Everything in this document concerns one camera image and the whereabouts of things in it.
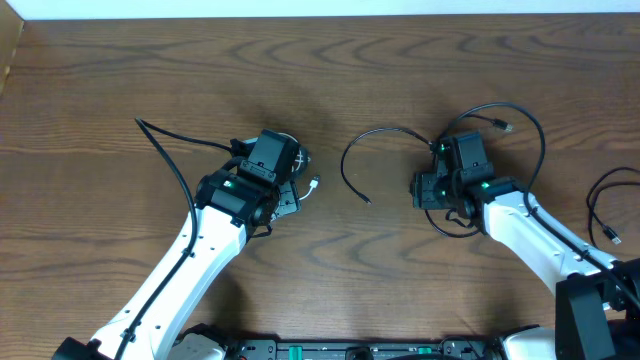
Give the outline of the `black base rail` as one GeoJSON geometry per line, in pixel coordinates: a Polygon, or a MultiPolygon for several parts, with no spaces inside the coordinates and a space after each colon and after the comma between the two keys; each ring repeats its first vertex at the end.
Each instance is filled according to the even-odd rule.
{"type": "Polygon", "coordinates": [[[181,335],[168,357],[176,360],[552,360],[556,354],[553,331],[537,325],[491,338],[323,341],[283,340],[275,335],[233,338],[213,326],[201,324],[181,335]]]}

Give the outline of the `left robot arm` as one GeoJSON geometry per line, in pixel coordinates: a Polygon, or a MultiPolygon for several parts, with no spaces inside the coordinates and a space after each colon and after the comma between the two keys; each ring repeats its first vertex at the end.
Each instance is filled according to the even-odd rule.
{"type": "Polygon", "coordinates": [[[173,245],[129,302],[87,343],[68,337],[56,359],[223,359],[228,348],[182,328],[222,270],[256,237],[299,211],[295,179],[305,149],[265,129],[236,145],[240,155],[202,178],[173,245]]]}

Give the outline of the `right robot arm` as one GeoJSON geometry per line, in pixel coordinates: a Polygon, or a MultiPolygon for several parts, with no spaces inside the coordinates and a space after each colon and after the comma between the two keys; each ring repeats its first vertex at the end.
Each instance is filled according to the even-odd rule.
{"type": "Polygon", "coordinates": [[[498,178],[479,133],[430,143],[433,170],[415,174],[413,205],[446,210],[509,248],[555,298],[555,326],[497,338],[489,359],[636,359],[639,262],[621,261],[551,216],[524,185],[498,178]]]}

